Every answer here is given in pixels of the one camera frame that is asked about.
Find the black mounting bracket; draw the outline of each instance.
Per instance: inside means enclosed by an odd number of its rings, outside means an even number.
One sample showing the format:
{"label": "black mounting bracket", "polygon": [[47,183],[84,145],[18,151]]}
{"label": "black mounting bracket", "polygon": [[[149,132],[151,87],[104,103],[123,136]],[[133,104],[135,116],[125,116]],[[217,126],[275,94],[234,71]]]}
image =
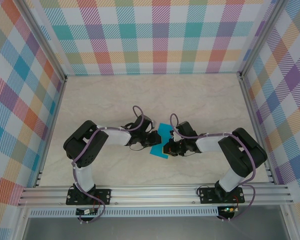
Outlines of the black mounting bracket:
{"label": "black mounting bracket", "polygon": [[221,201],[215,192],[215,187],[200,187],[197,191],[201,204],[243,204],[244,192],[241,187],[236,187],[229,196]]}
{"label": "black mounting bracket", "polygon": [[[96,189],[96,185],[87,192],[88,194],[100,199],[104,202],[105,205],[110,204],[111,200],[111,189]],[[75,184],[73,184],[73,188],[68,190],[66,201],[66,205],[96,205],[99,203],[96,202],[91,197],[88,197],[83,192],[81,192]]]}

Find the colorful plaid pattern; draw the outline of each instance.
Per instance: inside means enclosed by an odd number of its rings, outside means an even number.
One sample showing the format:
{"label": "colorful plaid pattern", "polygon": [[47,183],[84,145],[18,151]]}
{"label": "colorful plaid pattern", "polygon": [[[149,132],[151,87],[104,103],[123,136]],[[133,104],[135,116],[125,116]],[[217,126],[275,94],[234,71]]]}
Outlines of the colorful plaid pattern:
{"label": "colorful plaid pattern", "polygon": [[263,19],[262,19],[257,31],[255,32],[255,35],[253,36],[253,39],[249,45],[249,48],[244,55],[243,61],[239,67],[239,72],[242,72],[242,70],[247,62],[247,59],[250,56],[251,51],[254,49],[254,47],[257,43],[257,40],[259,39],[260,34],[264,30],[266,22],[268,21],[269,17],[271,16],[272,11],[274,10],[274,7],[275,7],[277,1],[278,0],[271,0],[271,3],[269,5],[268,9],[266,10],[265,15],[263,16]]}
{"label": "colorful plaid pattern", "polygon": [[300,0],[290,0],[245,79],[270,161],[300,219]]}
{"label": "colorful plaid pattern", "polygon": [[36,177],[61,84],[13,0],[0,0],[0,240]]}
{"label": "colorful plaid pattern", "polygon": [[[27,0],[42,30],[50,36]],[[237,72],[264,0],[40,0],[76,75]]]}

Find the perforated metal strip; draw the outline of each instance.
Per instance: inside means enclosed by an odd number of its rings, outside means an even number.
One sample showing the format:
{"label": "perforated metal strip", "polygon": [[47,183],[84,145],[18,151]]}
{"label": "perforated metal strip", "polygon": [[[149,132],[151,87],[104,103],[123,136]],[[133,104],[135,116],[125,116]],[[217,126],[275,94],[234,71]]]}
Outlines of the perforated metal strip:
{"label": "perforated metal strip", "polygon": [[[216,206],[107,207],[102,217],[199,217],[217,216]],[[75,208],[32,208],[30,218],[76,218]]]}

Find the metal rail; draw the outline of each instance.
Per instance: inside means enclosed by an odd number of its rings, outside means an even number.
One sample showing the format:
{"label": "metal rail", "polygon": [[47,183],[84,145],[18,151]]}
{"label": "metal rail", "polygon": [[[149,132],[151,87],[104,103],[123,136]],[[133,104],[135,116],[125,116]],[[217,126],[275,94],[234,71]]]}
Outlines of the metal rail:
{"label": "metal rail", "polygon": [[[293,203],[286,185],[273,183],[252,183],[256,189],[253,205],[289,205]],[[154,185],[154,186],[98,186],[98,189],[112,189],[110,207],[186,207],[186,206],[226,206],[229,204],[200,204],[196,194],[200,184],[186,185]],[[25,208],[71,208],[66,205],[69,187],[36,187],[25,188],[19,206]],[[243,187],[245,203],[248,205],[252,199],[253,191]],[[88,205],[73,208],[89,207]]]}
{"label": "metal rail", "polygon": [[263,27],[262,33],[260,34],[259,38],[257,39],[257,42],[256,42],[255,46],[253,47],[253,50],[251,51],[247,61],[245,62],[245,65],[243,66],[243,69],[242,69],[243,76],[245,76],[248,73],[248,71],[254,64],[255,60],[258,57],[258,54],[260,53],[265,42],[268,40],[268,37],[270,36],[272,30],[274,29],[281,13],[285,9],[288,2],[289,2],[289,0],[278,0],[276,2],[268,21],[265,23],[265,25]]}
{"label": "metal rail", "polygon": [[46,39],[45,35],[43,34],[40,26],[38,25],[35,17],[33,16],[31,10],[29,9],[28,5],[24,2],[24,0],[13,0],[16,7],[22,14],[22,17],[28,24],[32,34],[35,36],[35,39],[39,43],[40,47],[44,51],[47,59],[53,66],[53,69],[55,70],[56,74],[60,79],[62,79],[63,82],[66,81],[66,73],[62,69],[55,53],[51,49],[48,40]]}
{"label": "metal rail", "polygon": [[60,96],[59,96],[58,102],[56,104],[56,108],[55,108],[55,112],[54,112],[54,115],[53,115],[52,123],[51,123],[50,129],[49,129],[49,132],[48,132],[48,136],[47,136],[46,141],[45,141],[45,146],[44,146],[44,150],[43,150],[42,157],[41,157],[41,160],[40,160],[40,165],[39,165],[39,168],[37,169],[37,172],[36,172],[37,177],[36,177],[36,179],[34,179],[34,181],[31,184],[34,187],[38,186],[39,183],[37,181],[41,179],[41,175],[42,175],[42,172],[43,172],[44,167],[45,167],[45,163],[46,163],[46,160],[47,160],[49,147],[50,147],[51,140],[52,140],[54,130],[55,130],[55,127],[56,127],[56,123],[57,123],[57,119],[58,119],[62,99],[63,99],[64,94],[65,94],[66,85],[67,85],[67,80],[65,80],[65,82],[62,83],[61,88],[60,88]]}
{"label": "metal rail", "polygon": [[[253,127],[253,131],[256,137],[256,141],[261,145],[261,147],[266,151],[267,155],[270,156],[268,149],[266,148],[266,142],[262,137],[261,134],[261,129],[260,129],[260,125],[258,123],[258,118],[257,118],[257,114],[254,111],[253,105],[252,105],[252,100],[250,98],[250,95],[248,94],[248,88],[247,88],[247,84],[246,81],[244,81],[244,79],[242,78],[242,76],[237,73],[237,79],[239,81],[239,85],[241,88],[241,92],[243,95],[243,99],[250,117],[250,121]],[[269,159],[267,159],[264,163],[265,165],[265,169],[267,171],[267,175],[269,178],[270,182],[274,182],[276,184],[279,183],[278,181],[278,177],[276,176],[276,172],[275,172],[275,168],[273,167],[272,163],[269,161]]]}

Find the marble surface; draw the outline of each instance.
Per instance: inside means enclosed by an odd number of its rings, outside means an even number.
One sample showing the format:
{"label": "marble surface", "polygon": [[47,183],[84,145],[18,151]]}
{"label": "marble surface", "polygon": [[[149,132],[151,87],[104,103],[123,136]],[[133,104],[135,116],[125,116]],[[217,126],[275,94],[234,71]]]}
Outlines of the marble surface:
{"label": "marble surface", "polygon": [[[119,127],[135,121],[133,105],[159,123],[171,113],[188,121],[196,132],[231,132],[242,127],[254,136],[235,74],[169,74],[69,77],[53,132],[40,186],[74,182],[65,140],[86,120]],[[97,185],[158,185],[215,183],[229,169],[220,152],[164,159],[150,148],[104,146],[92,164]],[[268,182],[264,165],[254,182]]]}

